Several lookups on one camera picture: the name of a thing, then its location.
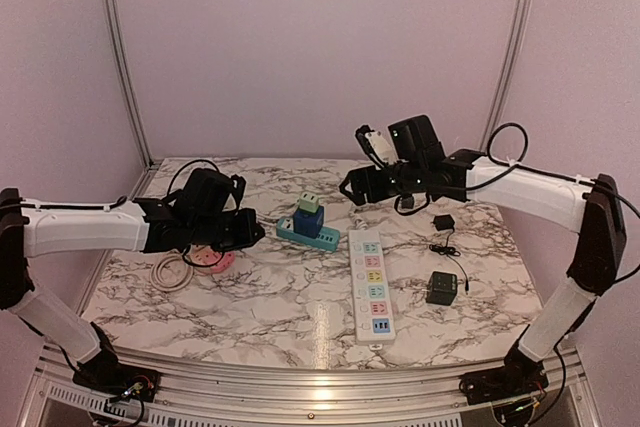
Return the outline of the black power adapter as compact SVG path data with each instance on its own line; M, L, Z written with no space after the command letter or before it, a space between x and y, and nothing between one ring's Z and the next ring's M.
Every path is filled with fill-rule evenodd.
M450 214L436 215L433 218L433 225L438 232L453 231L455 229L455 220Z

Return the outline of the light green USB adapter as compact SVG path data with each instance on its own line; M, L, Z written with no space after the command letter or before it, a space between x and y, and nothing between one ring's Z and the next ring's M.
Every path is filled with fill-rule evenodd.
M298 198L298 208L304 212L315 214L320 207L319 196L315 193L304 191Z

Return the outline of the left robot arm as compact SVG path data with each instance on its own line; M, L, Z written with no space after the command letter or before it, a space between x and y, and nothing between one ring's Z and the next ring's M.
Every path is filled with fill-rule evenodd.
M63 205L27 202L7 188L1 193L1 307L62 347L81 376L116 392L126 383L126 370L106 334L39 285L28 272L29 259L89 250L184 252L194 245L225 253L252 247L264 235L255 210L228 210L214 198Z

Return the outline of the dark green cube socket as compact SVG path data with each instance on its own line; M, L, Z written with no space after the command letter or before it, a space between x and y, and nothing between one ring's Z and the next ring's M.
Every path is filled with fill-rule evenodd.
M434 271L427 284L425 301L429 304L450 306L458 293L458 279L455 274Z

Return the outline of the right aluminium frame post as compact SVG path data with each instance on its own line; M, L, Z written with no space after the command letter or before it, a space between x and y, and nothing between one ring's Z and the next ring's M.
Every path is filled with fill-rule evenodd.
M503 117L517 61L523 47L532 2L533 0L515 0L505 53L480 141L481 150L488 147L489 138Z

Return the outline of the pink round power strip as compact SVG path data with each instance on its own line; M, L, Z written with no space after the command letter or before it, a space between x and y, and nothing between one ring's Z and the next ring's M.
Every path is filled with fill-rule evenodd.
M199 246L189 255L189 260L194 264L194 270L203 275L222 273L232 266L235 259L234 252L220 253L209 246Z

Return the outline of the left aluminium frame post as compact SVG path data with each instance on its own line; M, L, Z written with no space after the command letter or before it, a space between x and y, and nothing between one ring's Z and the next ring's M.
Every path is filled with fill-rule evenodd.
M103 4L116 73L123 95L127 118L131 126L133 140L142 165L145 169L150 169L154 166L154 159L144 131L131 69L128 63L118 2L117 0L103 0Z

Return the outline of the white long power strip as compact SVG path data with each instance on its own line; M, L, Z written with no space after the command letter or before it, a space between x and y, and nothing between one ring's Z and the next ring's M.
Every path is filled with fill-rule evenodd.
M396 339L390 288L379 232L348 232L356 342L378 350Z

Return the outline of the front aluminium rail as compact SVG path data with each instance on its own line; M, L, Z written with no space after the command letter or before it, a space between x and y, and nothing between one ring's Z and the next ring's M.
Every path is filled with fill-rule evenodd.
M426 368L309 370L241 366L119 348L121 360L160 374L140 426L499 426L493 405L471 406L459 390L462 374L501 361ZM562 353L562 397L533 426L604 426L575 348ZM89 412L124 423L137 405L113 405L107 396L74 385L59 349L45 344L16 426L91 423Z

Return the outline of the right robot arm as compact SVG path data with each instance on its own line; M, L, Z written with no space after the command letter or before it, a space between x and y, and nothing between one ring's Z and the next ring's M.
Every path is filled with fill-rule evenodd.
M485 154L461 149L428 163L399 161L351 170L339 190L357 206L417 193L431 201L446 197L491 203L577 234L565 280L515 343L507 364L496 372L495 385L506 395L519 393L533 380L534 365L580 324L617 281L626 230L615 181L606 175L586 180L548 174L516 161L500 165Z

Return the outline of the teal power strip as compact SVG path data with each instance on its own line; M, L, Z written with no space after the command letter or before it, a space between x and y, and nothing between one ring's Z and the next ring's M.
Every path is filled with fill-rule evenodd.
M337 250L341 238L341 233L330 227L322 227L314 238L299 234L294 231L291 217L282 217L277 221L276 235L281 239L328 252Z

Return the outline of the blue cube socket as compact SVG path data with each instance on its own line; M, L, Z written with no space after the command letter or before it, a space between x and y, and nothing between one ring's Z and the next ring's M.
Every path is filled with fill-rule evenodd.
M310 214L299 208L293 214L293 228L296 234L315 239L324 224L324 207L320 206L315 214Z

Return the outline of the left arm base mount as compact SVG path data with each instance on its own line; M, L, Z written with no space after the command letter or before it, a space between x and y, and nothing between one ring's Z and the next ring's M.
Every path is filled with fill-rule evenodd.
M101 374L92 374L87 369L79 369L73 375L77 385L116 397L128 399L139 397L143 402L152 402L160 381L160 373L153 369L119 364Z

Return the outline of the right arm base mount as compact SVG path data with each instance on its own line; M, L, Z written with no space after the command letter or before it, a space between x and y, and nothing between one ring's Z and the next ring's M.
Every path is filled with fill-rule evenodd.
M469 405L478 405L545 390L548 385L548 378L541 371L523 376L498 367L463 374L459 390Z

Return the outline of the dark grey USB charger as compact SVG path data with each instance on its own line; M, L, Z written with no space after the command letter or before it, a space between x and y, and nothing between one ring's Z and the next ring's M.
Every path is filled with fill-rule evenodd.
M400 205L404 210L411 210L414 208L415 199L412 195L403 195L400 200Z

